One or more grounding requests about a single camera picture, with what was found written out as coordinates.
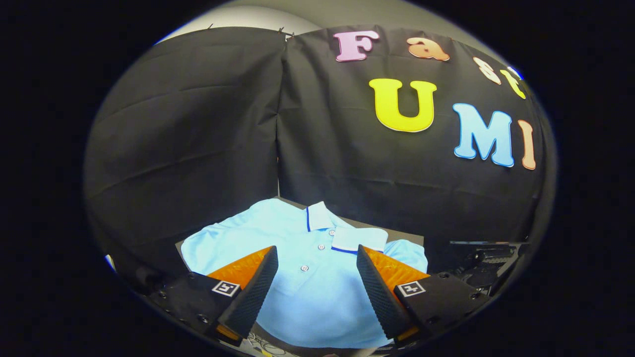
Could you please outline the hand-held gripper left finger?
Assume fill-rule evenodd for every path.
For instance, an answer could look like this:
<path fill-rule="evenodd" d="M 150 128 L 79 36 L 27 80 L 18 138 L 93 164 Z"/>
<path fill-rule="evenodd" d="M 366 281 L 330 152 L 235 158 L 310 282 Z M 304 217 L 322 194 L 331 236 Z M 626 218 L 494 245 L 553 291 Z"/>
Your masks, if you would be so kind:
<path fill-rule="evenodd" d="M 213 273 L 190 272 L 169 280 L 149 295 L 149 302 L 200 337 L 239 347 L 277 270 L 277 248 L 268 246 Z"/>

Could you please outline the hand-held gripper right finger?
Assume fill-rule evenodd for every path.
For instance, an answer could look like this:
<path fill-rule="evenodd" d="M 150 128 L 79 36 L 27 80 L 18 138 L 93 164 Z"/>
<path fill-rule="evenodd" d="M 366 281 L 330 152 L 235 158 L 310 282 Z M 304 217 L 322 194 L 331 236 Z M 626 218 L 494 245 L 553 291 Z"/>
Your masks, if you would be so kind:
<path fill-rule="evenodd" d="M 356 266 L 388 339 L 427 343 L 483 309 L 491 298 L 451 273 L 426 274 L 360 245 Z"/>

